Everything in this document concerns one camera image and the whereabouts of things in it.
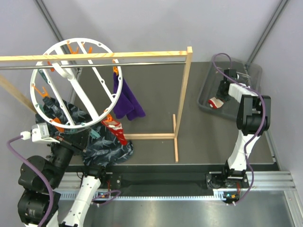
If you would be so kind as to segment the red snowflake sock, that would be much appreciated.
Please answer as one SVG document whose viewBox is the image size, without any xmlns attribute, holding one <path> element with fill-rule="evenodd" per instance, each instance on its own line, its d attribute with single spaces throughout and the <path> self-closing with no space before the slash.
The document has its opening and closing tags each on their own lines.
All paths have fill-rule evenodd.
<svg viewBox="0 0 303 227">
<path fill-rule="evenodd" d="M 114 119 L 112 120 L 102 120 L 101 123 L 109 129 L 109 131 L 116 136 L 122 145 L 127 144 L 127 140 L 124 136 L 124 130 L 122 124 Z"/>
<path fill-rule="evenodd" d="M 224 101 L 217 97 L 212 97 L 208 100 L 208 104 L 213 109 L 221 108 L 224 105 Z"/>
</svg>

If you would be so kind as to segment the teal clip front rim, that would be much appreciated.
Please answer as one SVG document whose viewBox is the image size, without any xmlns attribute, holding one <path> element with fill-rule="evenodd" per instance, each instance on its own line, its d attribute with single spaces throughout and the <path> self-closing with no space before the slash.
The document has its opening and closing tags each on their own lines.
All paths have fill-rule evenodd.
<svg viewBox="0 0 303 227">
<path fill-rule="evenodd" d="M 91 138 L 93 138 L 93 139 L 98 139 L 98 138 L 100 138 L 99 133 L 96 132 L 96 131 L 93 130 L 93 129 L 90 130 L 90 136 L 91 136 Z"/>
</svg>

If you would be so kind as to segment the orange front clip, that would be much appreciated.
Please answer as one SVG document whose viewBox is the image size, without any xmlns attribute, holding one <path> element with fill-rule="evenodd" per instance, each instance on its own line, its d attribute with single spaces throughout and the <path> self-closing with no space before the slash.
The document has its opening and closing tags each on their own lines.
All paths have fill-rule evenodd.
<svg viewBox="0 0 303 227">
<path fill-rule="evenodd" d="M 111 116 L 111 114 L 108 114 L 105 121 L 106 121 L 106 122 L 113 122 L 114 119 L 113 119 L 113 117 Z"/>
</svg>

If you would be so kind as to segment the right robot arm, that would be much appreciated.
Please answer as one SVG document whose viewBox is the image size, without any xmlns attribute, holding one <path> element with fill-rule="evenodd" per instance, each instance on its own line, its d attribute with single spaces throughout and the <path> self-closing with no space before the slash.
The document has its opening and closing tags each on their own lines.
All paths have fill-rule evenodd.
<svg viewBox="0 0 303 227">
<path fill-rule="evenodd" d="M 238 137 L 221 175 L 222 184 L 232 187 L 244 180 L 253 147 L 263 132 L 270 127 L 271 97 L 260 95 L 238 82 L 235 69 L 223 71 L 223 80 L 220 82 L 218 92 L 223 97 L 229 96 L 239 103 L 236 118 Z"/>
</svg>

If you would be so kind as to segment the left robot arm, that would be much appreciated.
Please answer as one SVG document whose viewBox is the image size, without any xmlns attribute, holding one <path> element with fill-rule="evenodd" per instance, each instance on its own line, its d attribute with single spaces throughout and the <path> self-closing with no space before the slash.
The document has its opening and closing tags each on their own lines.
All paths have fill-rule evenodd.
<svg viewBox="0 0 303 227">
<path fill-rule="evenodd" d="M 18 214 L 27 227 L 82 227 L 93 196 L 107 183 L 105 169 L 85 166 L 80 190 L 62 222 L 58 221 L 59 187 L 73 156 L 87 151 L 89 132 L 61 134 L 52 138 L 48 145 L 51 156 L 31 156 L 20 168 L 19 185 L 24 192 L 18 202 Z"/>
</svg>

